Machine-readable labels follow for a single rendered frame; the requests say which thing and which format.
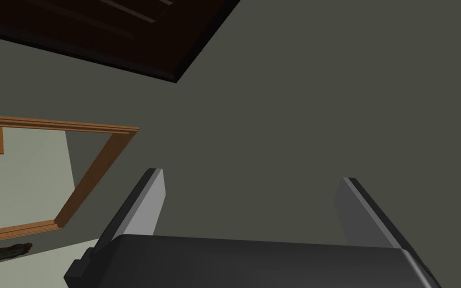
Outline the dark brown door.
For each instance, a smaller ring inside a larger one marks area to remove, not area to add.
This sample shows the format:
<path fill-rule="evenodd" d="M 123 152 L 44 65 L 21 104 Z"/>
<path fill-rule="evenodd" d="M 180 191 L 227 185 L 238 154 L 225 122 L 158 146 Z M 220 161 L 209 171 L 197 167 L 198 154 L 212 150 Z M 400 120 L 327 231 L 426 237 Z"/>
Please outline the dark brown door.
<path fill-rule="evenodd" d="M 0 39 L 176 83 L 240 0 L 0 0 Z"/>

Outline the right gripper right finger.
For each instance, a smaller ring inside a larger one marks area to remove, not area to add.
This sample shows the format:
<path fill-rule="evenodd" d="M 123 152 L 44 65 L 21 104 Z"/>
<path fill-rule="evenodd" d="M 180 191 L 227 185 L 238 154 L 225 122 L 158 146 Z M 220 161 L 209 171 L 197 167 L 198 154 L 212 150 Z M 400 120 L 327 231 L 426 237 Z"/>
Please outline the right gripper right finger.
<path fill-rule="evenodd" d="M 356 178 L 340 180 L 334 207 L 349 245 L 411 249 L 409 242 Z"/>

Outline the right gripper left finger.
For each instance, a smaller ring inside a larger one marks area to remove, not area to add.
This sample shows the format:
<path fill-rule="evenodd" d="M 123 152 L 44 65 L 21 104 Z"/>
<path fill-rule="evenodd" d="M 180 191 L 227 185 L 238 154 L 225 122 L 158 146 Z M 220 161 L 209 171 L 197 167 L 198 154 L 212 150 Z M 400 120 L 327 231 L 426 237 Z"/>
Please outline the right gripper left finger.
<path fill-rule="evenodd" d="M 163 170 L 148 169 L 98 239 L 94 251 L 121 235 L 152 235 L 165 197 Z"/>

